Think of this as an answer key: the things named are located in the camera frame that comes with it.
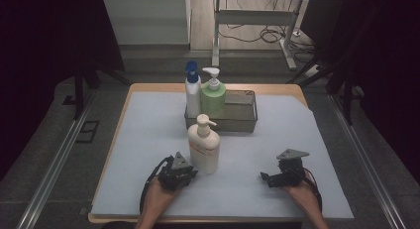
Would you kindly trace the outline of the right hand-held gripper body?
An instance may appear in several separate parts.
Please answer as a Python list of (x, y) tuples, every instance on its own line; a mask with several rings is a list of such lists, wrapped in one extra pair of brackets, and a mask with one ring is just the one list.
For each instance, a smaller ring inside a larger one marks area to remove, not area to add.
[(295, 186), (305, 177), (302, 158), (308, 157), (309, 153), (293, 149), (286, 149), (278, 155), (278, 167), (280, 173), (273, 177), (275, 187)]

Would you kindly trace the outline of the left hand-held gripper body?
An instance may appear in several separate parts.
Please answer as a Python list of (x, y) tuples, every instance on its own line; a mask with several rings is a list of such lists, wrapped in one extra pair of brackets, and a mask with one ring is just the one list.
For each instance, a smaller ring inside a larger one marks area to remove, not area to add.
[(166, 190), (175, 191), (188, 186), (193, 178), (191, 178), (191, 171), (195, 171), (188, 160), (177, 152), (175, 156), (170, 156), (167, 164), (161, 169), (157, 176), (158, 181)]

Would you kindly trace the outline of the cream pump bottle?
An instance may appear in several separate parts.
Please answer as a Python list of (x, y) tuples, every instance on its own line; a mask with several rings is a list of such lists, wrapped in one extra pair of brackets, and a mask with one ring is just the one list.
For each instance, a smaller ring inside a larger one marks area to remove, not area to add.
[(192, 163), (201, 171), (214, 173), (218, 168), (220, 136), (210, 126), (216, 126), (206, 114), (200, 114), (188, 128), (188, 145)]

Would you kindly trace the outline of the metal mesh basket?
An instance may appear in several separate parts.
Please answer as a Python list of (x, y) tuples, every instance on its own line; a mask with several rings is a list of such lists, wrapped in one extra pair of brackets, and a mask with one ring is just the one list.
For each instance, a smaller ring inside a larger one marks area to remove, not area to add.
[(252, 90), (226, 89), (223, 115), (210, 120), (216, 123), (211, 129), (217, 132), (252, 133), (258, 121), (256, 94)]

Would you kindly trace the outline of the green pump bottle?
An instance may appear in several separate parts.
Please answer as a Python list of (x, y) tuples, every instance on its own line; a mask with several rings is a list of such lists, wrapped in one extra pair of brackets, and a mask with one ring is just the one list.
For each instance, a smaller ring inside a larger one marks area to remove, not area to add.
[(220, 69), (203, 67), (202, 70), (211, 78), (201, 87), (201, 112), (210, 118), (219, 118), (223, 115), (226, 100), (226, 86), (218, 79)]

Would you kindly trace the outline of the white bottle with blue pump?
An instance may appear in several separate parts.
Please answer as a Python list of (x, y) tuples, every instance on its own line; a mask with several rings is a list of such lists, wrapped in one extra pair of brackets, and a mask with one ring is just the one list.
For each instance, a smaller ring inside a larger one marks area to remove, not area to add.
[(185, 66), (186, 113), (189, 118), (196, 118), (200, 110), (201, 78), (198, 74), (198, 64), (191, 60)]

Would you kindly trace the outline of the person's right hand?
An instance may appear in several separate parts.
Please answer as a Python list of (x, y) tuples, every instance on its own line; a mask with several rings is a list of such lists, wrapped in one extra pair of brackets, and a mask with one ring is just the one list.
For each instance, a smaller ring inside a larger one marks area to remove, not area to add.
[(296, 186), (285, 186), (282, 190), (292, 198), (308, 218), (322, 217), (315, 192), (308, 182), (302, 180)]

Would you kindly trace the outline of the person's left hand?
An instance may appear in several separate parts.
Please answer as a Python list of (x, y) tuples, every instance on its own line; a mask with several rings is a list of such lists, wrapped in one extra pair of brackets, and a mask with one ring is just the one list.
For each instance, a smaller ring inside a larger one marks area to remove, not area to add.
[(166, 190), (161, 183), (154, 178), (146, 193), (142, 215), (158, 215), (165, 212), (173, 201), (179, 196), (181, 190)]

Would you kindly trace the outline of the white paper table mat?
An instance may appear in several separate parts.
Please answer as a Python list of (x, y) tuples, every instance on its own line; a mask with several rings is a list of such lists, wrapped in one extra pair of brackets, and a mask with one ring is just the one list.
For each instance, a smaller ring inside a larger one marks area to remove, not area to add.
[[(277, 156), (293, 149), (306, 154), (303, 164), (315, 176), (325, 217), (352, 218), (313, 113), (292, 96), (260, 95), (257, 106), (254, 131), (222, 134), (217, 171), (200, 172), (164, 215), (300, 218), (302, 212), (290, 197), (262, 179), (263, 173), (278, 173)], [(138, 216), (141, 193), (153, 169), (169, 155), (189, 154), (184, 110), (182, 93), (131, 95), (94, 197), (92, 216)]]

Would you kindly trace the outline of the black metal stand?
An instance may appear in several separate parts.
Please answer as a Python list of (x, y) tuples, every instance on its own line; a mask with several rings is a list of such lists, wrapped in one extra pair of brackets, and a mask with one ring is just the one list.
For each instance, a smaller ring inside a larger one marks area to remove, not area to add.
[[(376, 5), (369, 5), (364, 12), (358, 11), (355, 15), (359, 16), (357, 22), (353, 22), (351, 26), (341, 34), (341, 38), (332, 43), (328, 48), (315, 53), (314, 57), (304, 64), (304, 66), (290, 79), (288, 83), (296, 83), (300, 87), (305, 87), (320, 78), (331, 74), (331, 78), (326, 85), (328, 93), (336, 94), (341, 87), (343, 91), (343, 110), (342, 114), (348, 124), (352, 125), (351, 117), (353, 87), (355, 83), (354, 60), (357, 55), (357, 49), (362, 45), (363, 38), (367, 35), (374, 18), (378, 14)], [(311, 77), (297, 82), (297, 79), (307, 73), (309, 69), (319, 60), (334, 56), (332, 60), (327, 61), (327, 65), (319, 70)]]
[(86, 60), (80, 58), (74, 68), (74, 94), (75, 94), (75, 114), (74, 120), (77, 120), (86, 103), (84, 101), (83, 82), (86, 82), (91, 89), (97, 89), (100, 86), (99, 75), (97, 71), (100, 70), (121, 83), (130, 86), (132, 81), (123, 75), (119, 74), (115, 69), (107, 66), (99, 60)]

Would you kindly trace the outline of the white power strip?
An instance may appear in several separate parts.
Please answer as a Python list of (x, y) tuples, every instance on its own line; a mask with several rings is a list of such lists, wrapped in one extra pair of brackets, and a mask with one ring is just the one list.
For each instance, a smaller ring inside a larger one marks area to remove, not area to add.
[(304, 75), (309, 78), (313, 75), (315, 75), (316, 73), (318, 73), (320, 70), (322, 69), (322, 67), (318, 64), (314, 64), (309, 70), (307, 70)]

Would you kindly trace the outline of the aluminium floor rail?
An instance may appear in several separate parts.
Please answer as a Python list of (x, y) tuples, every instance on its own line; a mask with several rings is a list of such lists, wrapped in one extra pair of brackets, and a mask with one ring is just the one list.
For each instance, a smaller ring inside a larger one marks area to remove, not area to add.
[(345, 118), (343, 113), (344, 107), (341, 105), (338, 97), (329, 95), (328, 98), (334, 107), (334, 111), (340, 124), (342, 125), (342, 128), (344, 129), (345, 134), (349, 138), (370, 188), (372, 189), (389, 226), (391, 229), (407, 229), (396, 204), (391, 198), (390, 193), (386, 189), (382, 180), (379, 178), (378, 173), (368, 157), (366, 149), (357, 135), (356, 130)]
[(84, 108), (80, 115), (72, 122), (64, 140), (54, 155), (48, 170), (44, 174), (39, 183), (32, 199), (30, 200), (26, 210), (24, 211), (16, 229), (34, 229), (49, 197), (58, 176), (69, 156), (69, 153), (75, 143), (75, 140), (85, 122), (85, 119), (91, 109), (92, 102), (95, 98), (96, 90), (89, 90), (84, 102)]

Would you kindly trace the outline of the black floor bracket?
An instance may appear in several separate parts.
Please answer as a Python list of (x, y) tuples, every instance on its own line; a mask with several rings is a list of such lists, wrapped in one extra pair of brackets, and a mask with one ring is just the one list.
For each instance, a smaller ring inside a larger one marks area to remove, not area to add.
[(75, 142), (79, 144), (91, 144), (97, 133), (98, 121), (85, 121), (76, 137)]

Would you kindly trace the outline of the white wall panel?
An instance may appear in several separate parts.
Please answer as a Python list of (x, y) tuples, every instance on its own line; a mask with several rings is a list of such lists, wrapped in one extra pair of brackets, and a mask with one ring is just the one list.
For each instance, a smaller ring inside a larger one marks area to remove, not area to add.
[(103, 0), (119, 45), (188, 45), (190, 0)]

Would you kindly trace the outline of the white metal desk frame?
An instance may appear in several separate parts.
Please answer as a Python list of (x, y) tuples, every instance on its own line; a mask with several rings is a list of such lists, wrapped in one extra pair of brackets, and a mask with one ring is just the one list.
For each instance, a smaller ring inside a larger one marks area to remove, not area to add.
[(219, 26), (220, 25), (254, 25), (285, 26), (285, 38), (280, 40), (280, 47), (290, 70), (297, 70), (297, 65), (290, 52), (289, 44), (299, 16), (303, 1), (298, 0), (292, 11), (256, 11), (256, 10), (221, 10), (220, 0), (214, 0), (214, 37), (212, 42), (213, 66), (219, 66)]

